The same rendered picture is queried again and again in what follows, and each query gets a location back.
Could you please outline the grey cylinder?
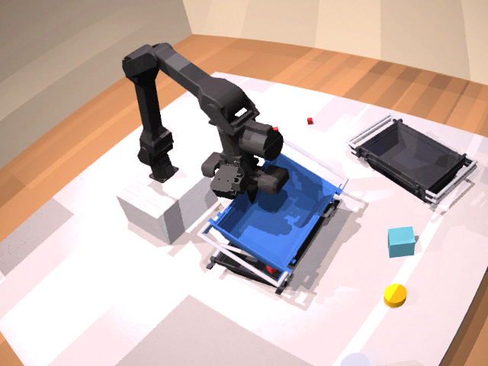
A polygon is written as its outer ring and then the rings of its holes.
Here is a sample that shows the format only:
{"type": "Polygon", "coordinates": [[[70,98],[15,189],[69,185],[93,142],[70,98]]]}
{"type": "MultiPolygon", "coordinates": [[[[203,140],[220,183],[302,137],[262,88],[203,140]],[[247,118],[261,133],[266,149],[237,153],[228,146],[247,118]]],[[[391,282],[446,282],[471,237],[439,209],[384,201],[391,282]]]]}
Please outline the grey cylinder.
{"type": "Polygon", "coordinates": [[[340,366],[370,366],[370,361],[363,353],[351,353],[342,359],[340,366]]]}

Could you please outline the yellow short cylinder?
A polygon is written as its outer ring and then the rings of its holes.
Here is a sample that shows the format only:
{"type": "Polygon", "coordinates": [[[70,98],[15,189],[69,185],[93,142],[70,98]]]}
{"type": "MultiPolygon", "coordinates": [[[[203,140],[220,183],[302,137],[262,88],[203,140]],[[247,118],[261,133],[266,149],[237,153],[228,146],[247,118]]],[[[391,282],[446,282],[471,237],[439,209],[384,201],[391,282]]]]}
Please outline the yellow short cylinder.
{"type": "Polygon", "coordinates": [[[384,302],[389,307],[400,307],[406,301],[406,288],[401,284],[391,284],[384,292],[384,302]]]}

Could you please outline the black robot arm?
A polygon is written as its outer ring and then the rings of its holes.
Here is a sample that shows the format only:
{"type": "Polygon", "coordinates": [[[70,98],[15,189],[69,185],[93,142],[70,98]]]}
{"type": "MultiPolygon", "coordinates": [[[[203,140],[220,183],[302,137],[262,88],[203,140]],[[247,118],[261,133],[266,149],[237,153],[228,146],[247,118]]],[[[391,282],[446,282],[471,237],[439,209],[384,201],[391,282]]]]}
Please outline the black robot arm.
{"type": "MultiPolygon", "coordinates": [[[[170,130],[162,125],[156,76],[162,70],[167,76],[198,99],[200,109],[217,128],[223,150],[243,151],[254,156],[275,160],[283,149],[283,136],[270,124],[256,121],[260,115],[256,104],[238,86],[223,78],[208,75],[195,64],[173,50],[170,43],[144,45],[122,59],[126,77],[134,83],[143,131],[137,158],[150,167],[151,179],[165,183],[179,168],[172,164],[168,152],[174,140],[170,130]],[[243,108],[246,112],[235,115],[243,108]]],[[[230,200],[245,194],[249,174],[242,163],[234,165],[219,159],[211,190],[217,197],[230,200]]]]}

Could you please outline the light blue block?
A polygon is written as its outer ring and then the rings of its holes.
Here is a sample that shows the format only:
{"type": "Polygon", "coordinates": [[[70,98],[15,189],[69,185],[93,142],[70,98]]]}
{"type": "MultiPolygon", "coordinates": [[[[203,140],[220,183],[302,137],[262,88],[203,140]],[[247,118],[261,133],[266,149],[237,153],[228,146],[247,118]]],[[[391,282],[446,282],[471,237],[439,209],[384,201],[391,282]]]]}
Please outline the light blue block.
{"type": "Polygon", "coordinates": [[[413,226],[387,229],[389,257],[414,255],[416,241],[413,226]]]}

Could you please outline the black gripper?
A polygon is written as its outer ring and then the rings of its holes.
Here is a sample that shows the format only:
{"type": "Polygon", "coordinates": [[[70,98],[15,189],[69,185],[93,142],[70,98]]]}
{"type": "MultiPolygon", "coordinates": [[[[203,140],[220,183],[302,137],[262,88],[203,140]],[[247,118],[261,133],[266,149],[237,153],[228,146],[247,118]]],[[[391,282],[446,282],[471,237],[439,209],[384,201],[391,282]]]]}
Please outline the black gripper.
{"type": "Polygon", "coordinates": [[[248,187],[246,189],[251,203],[255,201],[258,189],[266,194],[276,195],[289,180],[289,171],[276,165],[265,167],[257,165],[259,158],[247,152],[222,152],[213,151],[202,163],[201,173],[203,176],[213,178],[215,171],[220,168],[219,159],[225,159],[226,163],[234,165],[234,161],[243,164],[249,174],[248,187]]]}

